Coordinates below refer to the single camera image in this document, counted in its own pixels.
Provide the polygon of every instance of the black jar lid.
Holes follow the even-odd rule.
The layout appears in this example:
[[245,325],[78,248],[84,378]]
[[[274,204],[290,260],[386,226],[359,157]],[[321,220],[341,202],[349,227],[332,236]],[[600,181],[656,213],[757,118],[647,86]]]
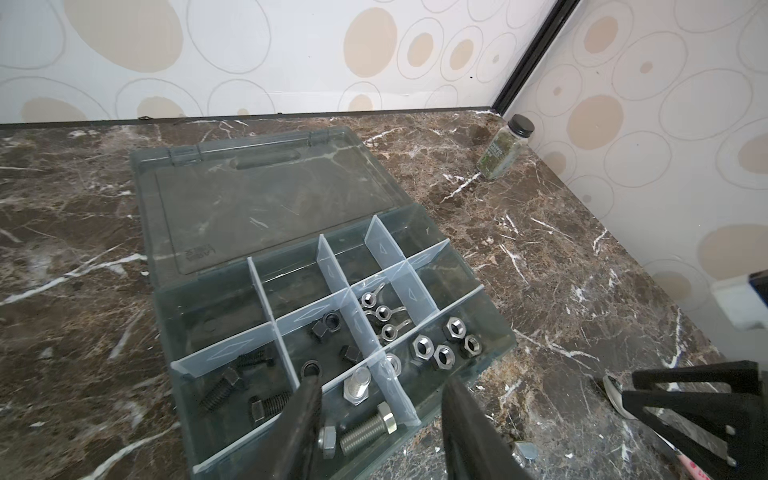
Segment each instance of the black jar lid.
[[533,130],[536,128],[528,117],[524,117],[520,114],[512,115],[512,119],[507,125],[509,125],[509,129],[512,130],[513,133],[520,135],[523,138],[530,137]]

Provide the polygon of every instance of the pink object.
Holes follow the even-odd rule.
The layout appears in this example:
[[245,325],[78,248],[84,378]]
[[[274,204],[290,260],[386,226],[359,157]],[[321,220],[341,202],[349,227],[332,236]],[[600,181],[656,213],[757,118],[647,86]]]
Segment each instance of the pink object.
[[683,453],[677,453],[677,458],[680,460],[680,463],[683,464],[685,469],[690,473],[691,478],[694,478],[695,480],[711,480],[709,475],[704,473],[704,470],[699,468],[699,465],[696,465],[690,458],[686,457]]

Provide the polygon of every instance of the wallpaper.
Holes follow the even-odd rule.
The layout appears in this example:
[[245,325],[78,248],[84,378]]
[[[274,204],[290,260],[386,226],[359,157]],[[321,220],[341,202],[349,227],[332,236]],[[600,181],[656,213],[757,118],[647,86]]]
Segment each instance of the wallpaper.
[[492,104],[554,0],[5,0],[0,123]]
[[768,269],[767,45],[765,0],[582,0],[507,112],[715,346],[764,365],[768,332],[710,284]]

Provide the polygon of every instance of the plastic organizer box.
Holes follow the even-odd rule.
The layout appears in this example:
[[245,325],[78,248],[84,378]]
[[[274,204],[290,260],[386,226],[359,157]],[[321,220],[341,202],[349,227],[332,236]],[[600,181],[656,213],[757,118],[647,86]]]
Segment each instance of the plastic organizer box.
[[[337,438],[381,402],[397,422],[391,435],[351,455],[337,446],[317,462],[321,478],[354,478],[439,413],[450,376],[472,381],[516,345],[449,240],[348,128],[146,149],[131,161],[193,478],[233,478],[250,464],[279,416],[255,425],[250,402],[295,391],[310,360],[321,370],[324,421]],[[275,198],[281,189],[289,194]],[[291,195],[304,200],[287,203]],[[377,305],[397,312],[389,323],[405,322],[390,342],[360,303],[376,290]],[[311,329],[329,312],[339,314],[339,328],[320,342]],[[460,354],[444,333],[450,317],[462,320],[482,353]],[[419,335],[450,346],[453,367],[416,359]],[[240,369],[241,389],[215,409],[201,406],[225,370],[265,346],[276,353],[273,363]],[[356,365],[339,354],[345,346],[362,353]],[[399,375],[387,354],[400,360]],[[362,366],[372,381],[355,406],[343,383]]]

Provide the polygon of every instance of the brown marble surface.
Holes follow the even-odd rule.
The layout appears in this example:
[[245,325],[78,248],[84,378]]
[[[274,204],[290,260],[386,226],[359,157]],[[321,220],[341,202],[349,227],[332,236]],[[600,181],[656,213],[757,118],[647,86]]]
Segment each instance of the brown marble surface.
[[[451,239],[519,347],[472,387],[534,478],[681,478],[602,395],[606,372],[719,359],[531,154],[475,162],[487,112],[227,120],[0,132],[0,478],[186,478],[128,164],[140,147],[349,125]],[[376,478],[445,478],[439,418]]]

